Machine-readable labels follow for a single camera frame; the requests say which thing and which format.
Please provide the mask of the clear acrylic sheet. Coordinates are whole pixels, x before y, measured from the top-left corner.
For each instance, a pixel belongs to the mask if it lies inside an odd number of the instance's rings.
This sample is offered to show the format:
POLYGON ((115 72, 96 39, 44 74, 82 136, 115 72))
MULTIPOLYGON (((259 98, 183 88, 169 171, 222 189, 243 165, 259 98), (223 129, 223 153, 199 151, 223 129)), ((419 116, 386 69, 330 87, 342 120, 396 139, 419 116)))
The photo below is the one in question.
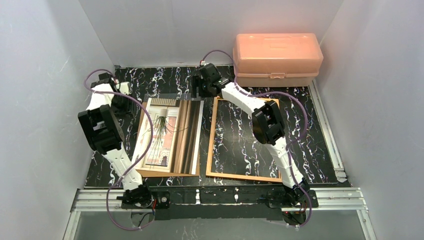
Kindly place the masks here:
POLYGON ((198 100, 190 92, 189 93, 146 93, 143 101, 147 102, 149 99, 172 99, 172 100, 198 100))

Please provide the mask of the wooden picture frame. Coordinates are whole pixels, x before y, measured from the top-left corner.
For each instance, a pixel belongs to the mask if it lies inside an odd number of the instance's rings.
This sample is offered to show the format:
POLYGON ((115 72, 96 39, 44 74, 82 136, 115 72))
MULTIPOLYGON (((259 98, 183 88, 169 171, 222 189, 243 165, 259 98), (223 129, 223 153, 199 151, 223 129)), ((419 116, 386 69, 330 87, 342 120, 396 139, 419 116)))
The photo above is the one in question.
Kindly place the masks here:
POLYGON ((222 179, 281 182, 273 157, 253 134, 250 116, 219 97, 213 100, 205 174, 222 179))

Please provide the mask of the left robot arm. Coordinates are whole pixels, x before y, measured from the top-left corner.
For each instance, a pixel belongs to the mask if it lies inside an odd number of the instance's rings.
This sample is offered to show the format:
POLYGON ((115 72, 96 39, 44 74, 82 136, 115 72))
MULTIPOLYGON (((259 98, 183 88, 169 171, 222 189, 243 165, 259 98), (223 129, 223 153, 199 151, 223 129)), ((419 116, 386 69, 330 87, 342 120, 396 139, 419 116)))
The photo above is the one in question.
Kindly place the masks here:
POLYGON ((115 109, 123 110, 122 103, 135 104, 143 111, 146 108, 130 95, 127 82, 121 83, 106 69, 98 73, 98 81, 83 82, 91 98, 88 107, 78 113, 78 121, 90 148, 101 154, 119 177, 115 183, 123 186, 124 193, 117 200, 139 208, 151 207, 153 194, 125 151, 124 133, 115 113, 115 109))

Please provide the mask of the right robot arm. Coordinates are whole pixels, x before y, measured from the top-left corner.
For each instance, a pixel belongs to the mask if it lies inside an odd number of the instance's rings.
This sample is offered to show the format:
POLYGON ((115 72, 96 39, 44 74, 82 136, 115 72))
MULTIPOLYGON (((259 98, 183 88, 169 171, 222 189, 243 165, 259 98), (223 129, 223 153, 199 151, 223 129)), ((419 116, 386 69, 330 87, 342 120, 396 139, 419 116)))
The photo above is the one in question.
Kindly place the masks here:
POLYGON ((254 137, 269 151, 277 166, 285 187, 284 200, 291 205, 305 203, 309 210, 313 208, 307 180, 294 166, 288 149, 284 120, 276 101, 249 94, 234 81, 222 77, 212 63, 202 63, 199 75, 192 77, 192 94, 200 98, 219 97, 249 115, 254 137))

